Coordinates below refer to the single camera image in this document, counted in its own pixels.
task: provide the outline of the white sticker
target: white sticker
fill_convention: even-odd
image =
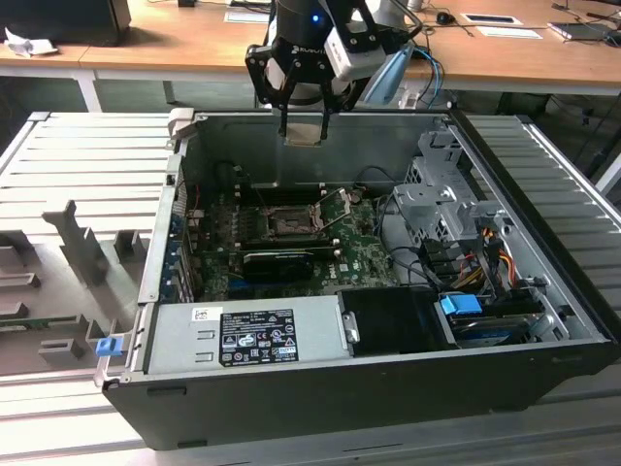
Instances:
[[[194,308],[192,309],[192,321],[220,320],[222,308]]]

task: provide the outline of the desk leg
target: desk leg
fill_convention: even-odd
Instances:
[[[173,83],[170,81],[163,82],[164,84],[164,95],[166,96],[166,103],[170,105],[174,105],[177,103],[177,99],[175,98],[175,90],[173,89]]]
[[[78,82],[86,108],[89,112],[102,112],[99,96],[95,88],[95,74],[92,70],[82,70],[74,79]]]

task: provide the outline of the blue tab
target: blue tab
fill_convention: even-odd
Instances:
[[[97,342],[95,354],[99,357],[123,355],[123,337],[101,338]]]
[[[448,294],[440,300],[442,310],[446,316],[455,314],[481,314],[481,305],[473,294]]]

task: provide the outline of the white paper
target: white paper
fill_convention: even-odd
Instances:
[[[270,15],[263,13],[226,12],[224,22],[249,22],[265,23],[270,20]]]
[[[532,29],[517,29],[511,27],[477,26],[476,29],[487,37],[509,37],[511,39],[543,39]]]
[[[4,32],[7,35],[7,40],[4,41],[4,45],[11,49],[16,55],[30,58],[31,55],[43,55],[58,51],[48,39],[25,39],[13,34],[6,27],[4,28]]]

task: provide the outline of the power supply label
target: power supply label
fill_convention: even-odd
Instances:
[[[222,314],[219,361],[224,367],[297,360],[292,309]]]

